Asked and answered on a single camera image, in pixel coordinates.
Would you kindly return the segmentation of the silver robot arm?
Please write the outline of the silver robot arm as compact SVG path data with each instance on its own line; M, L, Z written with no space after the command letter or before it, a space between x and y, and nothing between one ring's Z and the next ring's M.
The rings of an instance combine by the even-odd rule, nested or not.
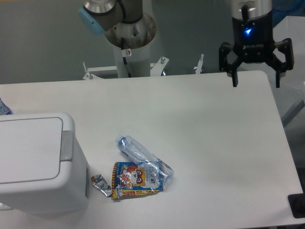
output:
M238 85L237 69L242 63L266 63L275 71L275 86L286 71L294 67L291 38L275 42L270 0L233 0L231 2L234 44L223 42L219 48L219 69Z

